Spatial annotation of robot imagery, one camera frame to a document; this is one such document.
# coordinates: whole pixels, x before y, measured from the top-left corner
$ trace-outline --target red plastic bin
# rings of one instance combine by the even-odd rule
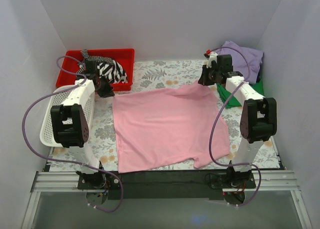
[[[89,56],[102,56],[109,57],[116,60],[125,70],[128,82],[127,83],[113,83],[110,84],[113,87],[114,91],[130,91],[131,85],[133,83],[134,77],[134,62],[135,62],[135,50],[132,48],[126,49],[100,49],[100,50],[88,50]],[[65,54],[66,56],[70,56],[73,58],[82,61],[84,58],[81,55],[80,50],[69,50]],[[70,58],[64,58],[62,63],[62,68],[75,73],[79,70],[79,66],[75,60]],[[73,85],[76,81],[76,76],[68,74],[64,71],[60,71],[58,79],[56,80],[55,86],[57,88]]]

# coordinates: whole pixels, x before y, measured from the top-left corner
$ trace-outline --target pink shirt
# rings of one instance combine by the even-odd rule
[[[112,105],[119,173],[143,171],[187,159],[200,168],[212,162],[209,137],[218,114],[210,88],[194,83],[116,95]],[[220,117],[212,154],[229,154],[229,133]]]

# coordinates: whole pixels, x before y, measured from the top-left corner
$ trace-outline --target black and white striped garment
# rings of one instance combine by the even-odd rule
[[[95,61],[98,63],[108,63],[109,65],[114,64],[114,60],[111,57],[105,57],[105,56],[99,56],[99,55],[89,55],[88,50],[82,50],[81,54],[83,56],[83,62],[85,63],[86,61]],[[77,73],[83,73],[85,70],[85,67],[82,64],[79,64],[79,70]]]
[[[89,55],[87,50],[82,50],[83,62],[95,61],[100,62],[97,66],[99,70],[99,76],[104,76],[109,83],[127,83],[127,73],[123,67],[111,57],[104,57],[99,55]],[[83,73],[85,67],[83,64],[79,64],[79,70],[77,73]]]
[[[127,83],[127,73],[122,66],[113,60],[112,64],[101,62],[97,66],[99,75],[104,76],[109,83]]]

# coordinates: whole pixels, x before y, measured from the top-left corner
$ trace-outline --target purple cloth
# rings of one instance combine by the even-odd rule
[[[234,48],[242,52],[242,54],[245,56],[245,59],[248,61],[250,70],[251,70],[251,74],[247,82],[249,82],[251,85],[256,84],[258,72],[260,70],[260,65],[262,64],[262,57],[264,56],[263,51],[248,48],[248,47],[241,47],[230,40],[227,40],[223,44],[223,47]],[[247,64],[243,59],[243,57],[238,52],[229,48],[221,48],[216,50],[215,52],[218,53],[219,55],[230,54],[232,56],[233,70],[235,72],[240,72],[244,76],[244,78],[248,76]]]

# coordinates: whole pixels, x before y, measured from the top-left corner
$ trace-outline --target green cloth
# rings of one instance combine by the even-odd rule
[[[263,86],[263,82],[262,79],[257,82],[254,85],[250,85],[257,93],[261,94],[261,95],[265,95],[264,94],[264,86]],[[228,92],[222,85],[220,84],[216,84],[216,89],[222,99],[223,102],[225,102],[227,100],[227,98],[230,96],[230,92]],[[227,103],[226,108],[233,108],[233,107],[240,107],[241,104],[240,102],[233,96]]]

